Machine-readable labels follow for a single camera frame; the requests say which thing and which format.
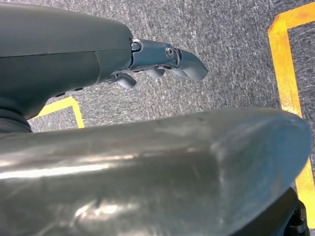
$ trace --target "shiny metal surface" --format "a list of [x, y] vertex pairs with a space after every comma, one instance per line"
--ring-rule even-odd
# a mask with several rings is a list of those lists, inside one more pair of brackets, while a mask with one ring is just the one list
[[287, 190], [307, 124], [233, 109], [0, 139], [6, 236], [227, 236]]

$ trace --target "gray carpet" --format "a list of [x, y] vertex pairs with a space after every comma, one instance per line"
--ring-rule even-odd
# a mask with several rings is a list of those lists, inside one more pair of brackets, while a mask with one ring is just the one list
[[[201, 83], [137, 74], [131, 90], [98, 85], [69, 92], [85, 126], [156, 119], [225, 107], [280, 108], [267, 30], [281, 12], [310, 0], [14, 0], [118, 20], [134, 37], [169, 42], [208, 68]], [[303, 115], [315, 130], [315, 24], [289, 31]], [[76, 127], [71, 109], [31, 122], [35, 131]]]

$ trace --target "metal screw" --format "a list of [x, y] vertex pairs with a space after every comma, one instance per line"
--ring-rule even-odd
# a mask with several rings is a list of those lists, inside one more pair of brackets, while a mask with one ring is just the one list
[[166, 55], [171, 58], [173, 55], [173, 50], [171, 48], [166, 48]]
[[141, 49], [141, 45], [137, 42], [131, 43], [131, 50], [132, 51], [139, 51]]

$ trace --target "yellow floor marking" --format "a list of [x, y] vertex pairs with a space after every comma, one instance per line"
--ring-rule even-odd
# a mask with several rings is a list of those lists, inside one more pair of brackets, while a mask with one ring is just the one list
[[84, 128], [85, 123], [83, 122], [82, 116], [80, 111], [79, 103], [73, 97], [67, 97], [60, 101], [54, 102], [51, 104], [45, 105], [38, 116], [35, 118], [42, 117], [50, 113], [66, 109], [68, 107], [73, 107], [76, 123], [79, 128]]
[[[312, 21], [315, 21], [315, 2], [281, 13], [268, 31], [282, 108], [300, 117], [302, 114], [288, 29]], [[298, 198], [306, 206], [308, 226], [315, 228], [315, 184], [310, 159], [295, 183]]]

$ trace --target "dark gray arm casing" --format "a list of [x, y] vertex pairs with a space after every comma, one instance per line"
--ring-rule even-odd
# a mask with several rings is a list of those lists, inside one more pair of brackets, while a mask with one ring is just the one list
[[0, 3], [0, 32], [0, 109], [26, 119], [50, 97], [107, 79], [131, 59], [127, 26], [77, 12]]

